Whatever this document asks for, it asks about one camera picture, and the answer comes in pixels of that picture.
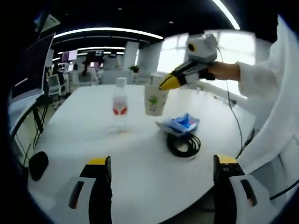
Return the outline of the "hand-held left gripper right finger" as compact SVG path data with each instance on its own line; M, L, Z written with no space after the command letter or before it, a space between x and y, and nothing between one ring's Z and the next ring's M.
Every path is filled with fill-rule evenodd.
M268 190L230 156L214 155L215 224L269 224L278 210Z

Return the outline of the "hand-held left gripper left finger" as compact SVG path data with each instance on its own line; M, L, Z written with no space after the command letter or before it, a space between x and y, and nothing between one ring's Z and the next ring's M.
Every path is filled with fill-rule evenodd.
M57 193L55 223L111 224L111 157L95 157Z

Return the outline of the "person's right hand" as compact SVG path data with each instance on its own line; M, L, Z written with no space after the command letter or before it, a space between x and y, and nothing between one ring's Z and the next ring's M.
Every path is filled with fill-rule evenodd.
M240 81L240 66L237 63L214 62L208 66L208 72L218 80Z

